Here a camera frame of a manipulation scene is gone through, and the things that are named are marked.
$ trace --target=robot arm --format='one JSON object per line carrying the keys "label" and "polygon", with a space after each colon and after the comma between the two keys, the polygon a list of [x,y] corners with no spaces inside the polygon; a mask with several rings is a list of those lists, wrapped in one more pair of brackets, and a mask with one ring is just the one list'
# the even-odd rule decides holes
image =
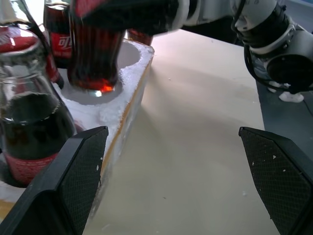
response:
{"label": "robot arm", "polygon": [[290,84],[282,90],[292,94],[313,90],[313,35],[293,22],[276,0],[190,0],[185,24],[227,15],[234,16],[231,28],[244,42],[247,69],[258,82],[277,89],[255,74],[251,55],[264,63],[272,80]]}
{"label": "robot arm", "polygon": [[276,0],[73,0],[71,13],[95,27],[135,28],[149,35],[234,16],[231,28],[244,42],[246,66],[257,81],[277,89],[255,74],[252,55],[272,80],[290,84],[281,90],[313,90],[313,35],[293,22]]}

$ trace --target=cola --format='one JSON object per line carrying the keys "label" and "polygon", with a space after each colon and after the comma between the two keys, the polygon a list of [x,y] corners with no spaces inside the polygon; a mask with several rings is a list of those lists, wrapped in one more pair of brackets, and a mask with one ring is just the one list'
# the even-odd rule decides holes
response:
{"label": "cola", "polygon": [[128,39],[136,42],[143,43],[145,45],[151,46],[153,36],[149,36],[145,33],[139,32],[135,29],[128,29]]}
{"label": "cola", "polygon": [[2,151],[13,178],[24,185],[76,132],[68,109],[52,94],[23,92],[1,113]]}
{"label": "cola", "polygon": [[67,69],[74,87],[105,93],[118,80],[117,56],[124,31],[111,31],[71,21],[72,59]]}
{"label": "cola", "polygon": [[69,4],[66,2],[45,2],[44,26],[55,64],[63,69],[67,68],[71,57],[68,10]]}

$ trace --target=white object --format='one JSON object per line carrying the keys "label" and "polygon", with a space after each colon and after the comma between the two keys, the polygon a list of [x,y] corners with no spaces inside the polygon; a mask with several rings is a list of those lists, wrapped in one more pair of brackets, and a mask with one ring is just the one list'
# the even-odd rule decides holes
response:
{"label": "white object", "polygon": [[170,31],[180,29],[187,20],[190,0],[178,0],[178,8]]}
{"label": "white object", "polygon": [[[233,14],[237,12],[241,0],[230,0],[233,10]],[[272,13],[276,7],[277,2],[275,0],[258,0],[246,2],[242,11],[242,16],[236,23],[236,27],[239,31],[248,31],[254,27],[263,23]]]}
{"label": "white object", "polygon": [[304,96],[301,93],[290,94],[289,92],[283,92],[279,98],[283,102],[301,103],[304,100]]}
{"label": "white object", "polygon": [[[278,88],[282,86],[281,84],[279,84],[279,83],[277,83],[277,82],[275,82],[275,81],[270,81],[269,84],[272,85],[272,86],[274,86],[274,87],[278,87]],[[268,90],[269,90],[270,92],[272,92],[272,93],[276,93],[276,92],[277,92],[277,90],[275,90],[275,89],[273,89],[273,88],[268,88]]]}

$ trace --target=coca-cola logo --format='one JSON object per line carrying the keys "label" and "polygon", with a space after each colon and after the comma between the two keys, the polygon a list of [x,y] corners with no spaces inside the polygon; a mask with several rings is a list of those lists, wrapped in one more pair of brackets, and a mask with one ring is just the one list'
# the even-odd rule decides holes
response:
{"label": "coca-cola logo", "polygon": [[63,50],[70,49],[72,47],[70,36],[60,37],[59,46]]}

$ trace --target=styrofoam block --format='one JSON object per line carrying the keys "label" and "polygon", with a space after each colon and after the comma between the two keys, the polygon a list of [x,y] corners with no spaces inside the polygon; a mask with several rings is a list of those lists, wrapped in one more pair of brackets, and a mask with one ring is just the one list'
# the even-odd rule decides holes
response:
{"label": "styrofoam block", "polygon": [[[139,100],[142,99],[146,79],[149,76],[145,71],[151,65],[153,54],[154,50],[151,47],[124,40],[118,57],[120,87],[103,97],[91,97],[82,91],[73,89],[68,83],[66,70],[59,70],[65,79],[64,89],[61,91],[56,84],[53,84],[76,123],[85,129],[103,125],[109,128],[103,160],[107,161],[107,158],[110,160],[105,165],[105,169],[101,171],[104,180],[102,186],[104,187],[98,189],[90,213],[91,217],[96,212],[105,191],[109,178],[107,171],[111,171],[112,164],[120,156],[125,138],[129,133],[138,106],[140,106]],[[112,148],[113,151],[109,156],[108,152]],[[0,222],[23,192],[23,188],[16,188],[0,181]]]}

